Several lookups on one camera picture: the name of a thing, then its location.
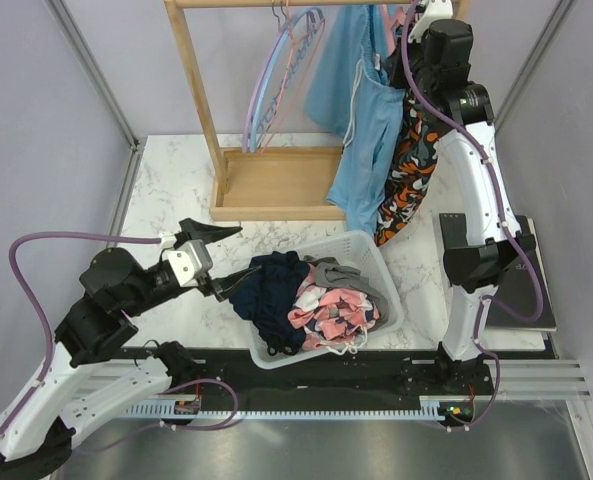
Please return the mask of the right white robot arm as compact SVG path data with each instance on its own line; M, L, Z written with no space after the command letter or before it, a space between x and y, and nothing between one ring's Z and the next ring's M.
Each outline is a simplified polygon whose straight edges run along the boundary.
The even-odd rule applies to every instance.
M443 254L452 286L447 331L429 377L441 391L488 387L491 357L481 342L489 309L502 302L497 291L514 260L526 261L535 238L525 234L510 206L495 153L494 113L486 88L470 81L473 29L462 20L409 12L388 73L419 103L437 138L417 144L447 157L455 168L465 207L465 243Z

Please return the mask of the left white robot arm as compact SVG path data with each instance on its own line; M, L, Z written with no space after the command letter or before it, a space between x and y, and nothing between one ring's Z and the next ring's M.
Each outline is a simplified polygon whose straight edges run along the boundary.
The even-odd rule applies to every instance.
M44 479L63 466L92 433L153 395L187 392L205 383L189 349L164 342L130 371L75 399L97 371L114 360L138 329L134 318L196 290L222 302L256 273L248 268L213 278L208 245L240 232L191 218L159 237L126 237L75 231L24 235L10 246L12 272L42 323L45 356L14 400L0 413L0 479ZM31 241L92 240L106 248L80 276L83 296L51 327L21 273L17 253Z

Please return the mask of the thick pink hanger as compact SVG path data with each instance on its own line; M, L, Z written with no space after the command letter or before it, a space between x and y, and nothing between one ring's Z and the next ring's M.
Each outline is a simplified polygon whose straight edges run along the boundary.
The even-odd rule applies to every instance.
M390 11L389 6L386 4L380 5L380 11L388 52L393 53L396 49L396 30L404 25L406 14L402 7L396 7L393 11Z

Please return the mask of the light blue shorts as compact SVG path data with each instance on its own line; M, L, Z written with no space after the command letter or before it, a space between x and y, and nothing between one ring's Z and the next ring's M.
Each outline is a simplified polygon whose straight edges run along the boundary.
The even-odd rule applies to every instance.
M380 66L388 55L380 8L342 7L305 101L309 119L342 140L327 201L344 211L350 230L370 235L403 118L405 91L391 87Z

